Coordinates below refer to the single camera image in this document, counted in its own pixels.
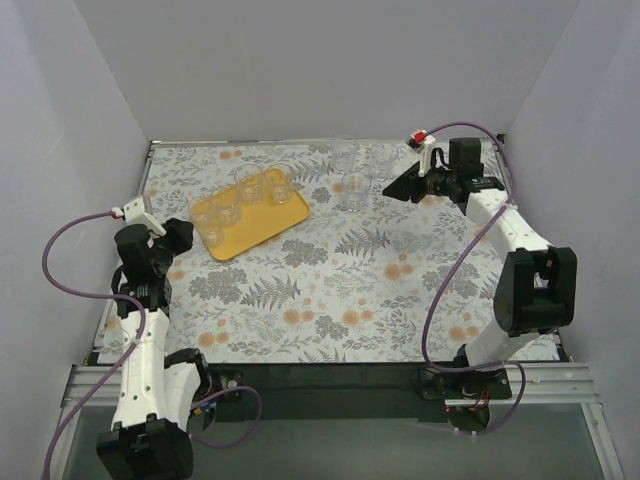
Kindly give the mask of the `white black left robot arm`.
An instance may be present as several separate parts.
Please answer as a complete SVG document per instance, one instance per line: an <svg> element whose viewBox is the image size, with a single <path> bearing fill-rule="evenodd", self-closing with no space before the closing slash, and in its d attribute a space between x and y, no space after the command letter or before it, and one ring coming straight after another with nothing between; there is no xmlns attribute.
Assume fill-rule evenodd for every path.
<svg viewBox="0 0 640 480"><path fill-rule="evenodd" d="M165 351L171 284L176 256L193 246L194 226L171 218L162 234L142 224L127 225L115 237L121 264L111 289L123 346L120 396L109 431L99 434L96 451L113 479L188 479L194 469L187 432L190 407L209 391L203 354L187 348Z"/></svg>

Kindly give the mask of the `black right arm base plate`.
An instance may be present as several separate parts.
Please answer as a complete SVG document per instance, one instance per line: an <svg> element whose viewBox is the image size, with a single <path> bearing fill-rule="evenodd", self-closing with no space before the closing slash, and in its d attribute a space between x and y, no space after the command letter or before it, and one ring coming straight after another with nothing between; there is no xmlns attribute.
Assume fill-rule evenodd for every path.
<svg viewBox="0 0 640 480"><path fill-rule="evenodd" d="M490 402L512 397L504 369L450 374L418 368L409 381L421 400L439 408L434 423L463 431L486 430L491 421Z"/></svg>

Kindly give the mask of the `clear drinking glass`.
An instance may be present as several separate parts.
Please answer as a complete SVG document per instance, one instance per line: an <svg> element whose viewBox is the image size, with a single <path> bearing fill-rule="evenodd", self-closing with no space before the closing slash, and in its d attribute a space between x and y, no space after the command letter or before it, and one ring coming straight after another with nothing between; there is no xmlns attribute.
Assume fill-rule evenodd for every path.
<svg viewBox="0 0 640 480"><path fill-rule="evenodd" d="M226 189L213 197L213 202L225 226L237 224L241 218L241 195L236 187Z"/></svg>

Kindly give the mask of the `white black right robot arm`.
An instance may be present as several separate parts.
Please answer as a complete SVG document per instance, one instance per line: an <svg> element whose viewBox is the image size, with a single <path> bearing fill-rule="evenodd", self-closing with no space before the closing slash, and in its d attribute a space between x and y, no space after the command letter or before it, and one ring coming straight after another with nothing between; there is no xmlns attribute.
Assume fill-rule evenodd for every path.
<svg viewBox="0 0 640 480"><path fill-rule="evenodd" d="M488 239L502 261L492 301L493 318L451 366L433 362L418 375L426 399L488 400L505 386L504 366L526 343L569 325L574 318L577 256L555 247L521 216L503 183L488 176L477 138L454 138L448 150L433 136L413 133L408 146L420 159L383 191L417 204L427 196L449 199Z"/></svg>

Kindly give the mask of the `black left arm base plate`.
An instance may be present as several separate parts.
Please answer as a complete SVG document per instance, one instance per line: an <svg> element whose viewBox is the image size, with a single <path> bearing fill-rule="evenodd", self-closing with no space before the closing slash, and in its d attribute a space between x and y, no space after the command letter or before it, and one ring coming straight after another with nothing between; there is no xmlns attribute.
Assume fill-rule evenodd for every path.
<svg viewBox="0 0 640 480"><path fill-rule="evenodd" d="M198 385L192 389L192 381L187 384L185 393L188 401L179 400L178 425L187 433L205 431L214 421L217 404L225 401L237 401L241 393L233 390L245 385L245 375L239 369L196 368Z"/></svg>

